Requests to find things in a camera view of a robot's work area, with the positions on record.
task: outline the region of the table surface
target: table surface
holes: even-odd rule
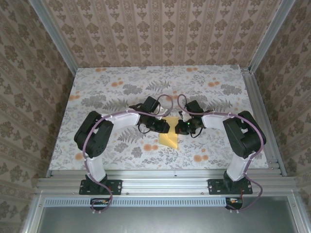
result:
[[[109,114],[144,102],[148,96],[171,95],[178,116],[177,96],[197,100],[203,110],[251,113],[238,65],[176,67],[80,68],[77,71],[52,155],[50,170],[85,169],[73,137],[89,112]],[[160,99],[168,108],[170,100]],[[159,134],[141,134],[137,126],[113,132],[103,164],[107,170],[125,169],[225,169],[234,152],[225,132],[204,129],[199,137],[178,136],[178,149],[159,144]],[[267,168],[262,152],[251,168]]]

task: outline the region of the wall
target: wall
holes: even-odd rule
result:
[[[0,232],[18,232],[73,78],[27,0],[0,1]]]
[[[295,2],[255,76],[286,170],[311,213],[311,1]]]
[[[44,0],[79,67],[247,66],[281,0]]]

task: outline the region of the metal plate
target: metal plate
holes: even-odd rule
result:
[[[91,200],[109,198],[46,198],[44,207],[90,207]],[[225,198],[122,198],[114,197],[111,207],[196,207],[226,206]]]
[[[245,205],[253,199],[245,197]],[[261,198],[251,209],[224,207],[44,208],[38,233],[297,233],[287,198]]]
[[[122,180],[107,180],[106,186],[111,190],[113,195],[121,195]],[[92,192],[89,190],[87,180],[82,180],[80,184],[80,195],[109,195],[109,192],[104,189],[102,192]]]
[[[228,192],[226,186],[224,185],[223,179],[210,179],[207,181],[207,183],[210,195],[220,195],[220,194],[239,195],[241,194],[241,191],[243,191],[243,194],[253,194],[251,182],[247,179],[245,179],[244,182],[240,184],[241,190],[238,190],[237,192]]]
[[[199,197],[209,195],[207,180],[222,179],[225,170],[107,171],[110,179],[123,180],[122,194],[127,197]],[[294,177],[280,176],[279,169],[250,169],[248,176],[263,187],[263,196],[298,195]],[[85,172],[53,171],[49,179],[39,179],[35,195],[81,197],[79,188]],[[253,196],[260,189],[253,186]]]

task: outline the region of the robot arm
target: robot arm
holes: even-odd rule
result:
[[[102,154],[107,146],[112,132],[124,127],[140,124],[144,124],[151,131],[159,133],[168,133],[170,129],[169,124],[165,120],[160,119],[160,117],[140,114],[141,112],[153,113],[157,110],[159,110],[158,112],[163,110],[157,100],[148,97],[143,104],[130,106],[130,108],[130,112],[124,112],[123,114],[111,116],[103,120],[98,125],[98,128],[96,129],[97,131],[92,133],[90,139],[87,142],[87,167],[91,176],[98,182],[103,183],[105,180],[107,180],[106,172],[102,163]],[[74,141],[77,143],[80,150],[83,149],[86,137],[91,131],[92,127],[102,117],[103,116],[101,114],[95,111],[88,114],[74,137]]]
[[[204,112],[196,100],[186,104],[185,108],[191,113]],[[250,157],[260,149],[260,138],[255,130],[237,117],[219,116],[213,115],[212,113],[209,115],[191,115],[180,112],[180,114],[183,120],[179,120],[175,127],[175,132],[178,134],[192,135],[198,128],[212,128],[226,132],[235,155],[232,157],[229,168],[224,174],[224,182],[226,182],[226,185],[229,187],[232,186],[230,183],[242,180]],[[266,137],[252,115],[248,111],[243,111],[238,115],[249,120],[256,126],[265,144]]]

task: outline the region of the yellow object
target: yellow object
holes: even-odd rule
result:
[[[175,126],[178,124],[179,118],[177,116],[171,117],[163,117],[166,122],[170,125],[170,130],[168,133],[160,133],[160,144],[171,147],[171,148],[178,148],[177,142],[177,134],[175,133]]]

